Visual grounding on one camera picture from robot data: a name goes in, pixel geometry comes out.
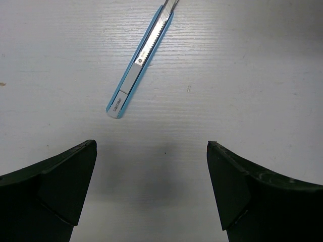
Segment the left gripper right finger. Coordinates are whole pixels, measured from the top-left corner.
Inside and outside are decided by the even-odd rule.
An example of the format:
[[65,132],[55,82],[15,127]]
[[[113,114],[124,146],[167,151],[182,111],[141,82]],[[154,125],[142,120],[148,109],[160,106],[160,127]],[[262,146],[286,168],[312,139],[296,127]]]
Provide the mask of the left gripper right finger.
[[229,241],[322,241],[322,186],[238,156],[215,141],[207,165]]

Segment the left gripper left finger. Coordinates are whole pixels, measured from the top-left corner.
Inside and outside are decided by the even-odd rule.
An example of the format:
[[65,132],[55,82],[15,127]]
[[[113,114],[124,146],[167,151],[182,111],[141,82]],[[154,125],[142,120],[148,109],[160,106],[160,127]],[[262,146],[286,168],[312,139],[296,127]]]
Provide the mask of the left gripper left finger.
[[97,157],[95,140],[1,176],[1,241],[69,241]]

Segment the blue utility knife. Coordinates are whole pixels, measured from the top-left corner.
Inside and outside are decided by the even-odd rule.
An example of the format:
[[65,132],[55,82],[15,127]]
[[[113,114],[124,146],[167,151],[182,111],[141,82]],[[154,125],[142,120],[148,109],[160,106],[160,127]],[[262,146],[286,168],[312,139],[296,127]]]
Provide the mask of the blue utility knife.
[[177,3],[178,1],[165,1],[154,14],[106,107],[106,113],[110,117],[119,119],[125,113],[137,86],[172,22]]

